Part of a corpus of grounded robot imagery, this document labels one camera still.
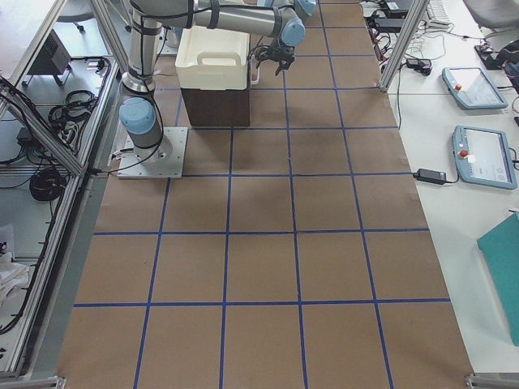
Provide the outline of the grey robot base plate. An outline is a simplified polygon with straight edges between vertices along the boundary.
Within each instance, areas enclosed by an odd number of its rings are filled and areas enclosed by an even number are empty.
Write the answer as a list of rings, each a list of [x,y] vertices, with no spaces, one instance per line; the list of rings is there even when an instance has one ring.
[[[119,178],[181,178],[187,146],[187,127],[166,127],[164,138],[157,151],[135,148],[131,137],[126,136],[122,148],[130,148],[121,154],[116,174]]]

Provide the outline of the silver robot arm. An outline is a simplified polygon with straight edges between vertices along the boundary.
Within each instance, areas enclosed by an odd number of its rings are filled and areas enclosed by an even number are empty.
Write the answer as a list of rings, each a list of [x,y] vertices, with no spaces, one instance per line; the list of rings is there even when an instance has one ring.
[[[250,125],[249,57],[290,68],[305,35],[313,1],[132,1],[131,48],[122,77],[118,118],[138,162],[156,163],[174,149],[154,98],[159,35],[179,28],[176,65],[190,123]]]

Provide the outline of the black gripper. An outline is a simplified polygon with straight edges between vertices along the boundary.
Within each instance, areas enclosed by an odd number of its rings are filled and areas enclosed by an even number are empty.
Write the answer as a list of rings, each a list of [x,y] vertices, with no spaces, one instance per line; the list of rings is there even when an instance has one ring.
[[[259,69],[262,62],[266,60],[277,61],[275,76],[278,76],[282,71],[287,71],[294,62],[294,47],[286,45],[266,46],[261,53],[254,54],[255,69]]]

